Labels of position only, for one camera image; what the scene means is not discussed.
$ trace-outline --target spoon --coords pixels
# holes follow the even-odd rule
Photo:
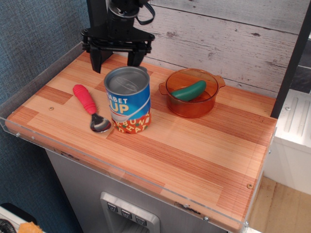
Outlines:
[[[140,107],[138,108],[135,112],[133,112],[130,115],[121,115],[118,113],[113,112],[112,110],[110,110],[111,112],[111,117],[116,121],[116,122],[126,122],[129,118],[131,118],[132,116],[134,116],[136,113],[138,113],[141,109],[143,109],[143,107],[146,106],[146,104],[148,103],[148,101],[150,100],[150,96],[147,99],[147,101]]]
[[[111,127],[110,121],[96,113],[96,105],[88,90],[83,85],[77,84],[73,87],[73,93],[81,102],[84,109],[92,115],[92,120],[90,124],[91,130],[97,133],[109,130]]]

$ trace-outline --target bowl handle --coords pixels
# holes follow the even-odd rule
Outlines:
[[[166,83],[165,82],[159,84],[159,90],[160,90],[160,93],[162,95],[168,95],[169,94],[168,90],[166,89]]]
[[[218,90],[219,90],[219,88],[225,86],[225,81],[224,81],[224,79],[223,79],[221,76],[216,75],[216,76],[215,76],[215,79],[217,80],[218,85],[219,85]]]

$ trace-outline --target red spoon handle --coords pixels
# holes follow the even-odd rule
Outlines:
[[[97,112],[96,105],[92,99],[92,96],[88,92],[88,90],[81,84],[77,84],[73,87],[74,95],[79,99],[84,109],[89,114],[94,114]]]

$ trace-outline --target control panel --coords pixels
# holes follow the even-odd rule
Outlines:
[[[159,218],[106,192],[101,204],[111,233],[160,233]]]

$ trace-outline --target soup can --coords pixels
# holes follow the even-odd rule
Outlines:
[[[122,133],[139,133],[151,123],[150,77],[144,67],[120,67],[104,79],[112,123]]]

